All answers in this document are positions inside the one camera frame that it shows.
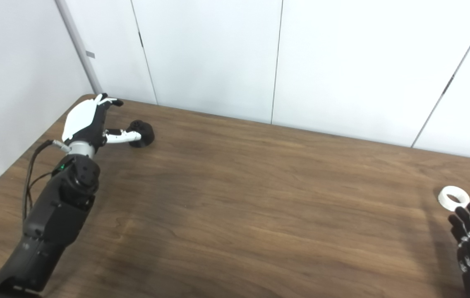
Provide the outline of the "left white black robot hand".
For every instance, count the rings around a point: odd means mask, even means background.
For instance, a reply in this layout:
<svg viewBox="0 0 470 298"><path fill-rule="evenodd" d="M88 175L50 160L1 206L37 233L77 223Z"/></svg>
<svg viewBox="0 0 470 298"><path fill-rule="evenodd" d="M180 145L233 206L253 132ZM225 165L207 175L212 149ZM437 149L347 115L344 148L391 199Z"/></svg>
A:
<svg viewBox="0 0 470 298"><path fill-rule="evenodd" d="M142 139L137 131L107 130L105 120L108 109L121 107L124 102L101 93L93 99L87 99L71 109L65 119L62 142L73 147L74 142L84 142L95 149L107 143L131 143Z"/></svg>

